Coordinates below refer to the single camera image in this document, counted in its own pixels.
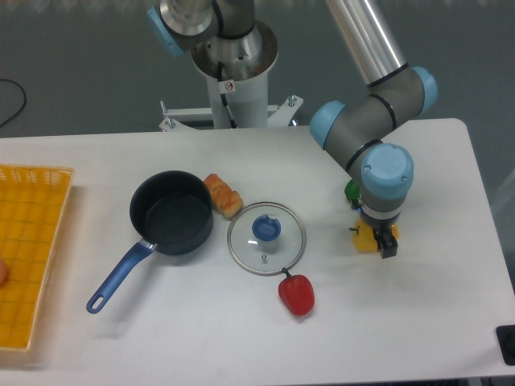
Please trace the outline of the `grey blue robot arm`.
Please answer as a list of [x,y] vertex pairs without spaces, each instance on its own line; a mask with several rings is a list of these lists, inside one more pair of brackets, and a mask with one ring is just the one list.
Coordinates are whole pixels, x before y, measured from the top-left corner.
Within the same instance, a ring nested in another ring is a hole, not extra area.
[[[311,136],[360,189],[353,200],[372,229],[382,257],[393,257],[393,234],[410,189],[410,154],[384,138],[429,109],[435,78],[408,64],[375,1],[327,4],[369,90],[358,105],[331,101],[312,117]],[[208,85],[216,128],[270,125],[269,70],[278,57],[273,31],[260,22],[251,1],[161,1],[148,10],[156,35],[172,55],[190,52]]]

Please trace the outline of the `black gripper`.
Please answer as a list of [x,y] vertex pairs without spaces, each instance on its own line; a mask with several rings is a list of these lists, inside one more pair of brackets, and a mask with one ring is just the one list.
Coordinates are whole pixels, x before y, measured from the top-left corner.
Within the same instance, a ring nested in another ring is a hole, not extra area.
[[398,221],[401,212],[394,216],[377,218],[370,216],[364,211],[360,211],[361,219],[373,229],[373,238],[377,243],[377,251],[382,259],[395,257],[398,253],[398,241],[393,234],[393,226]]

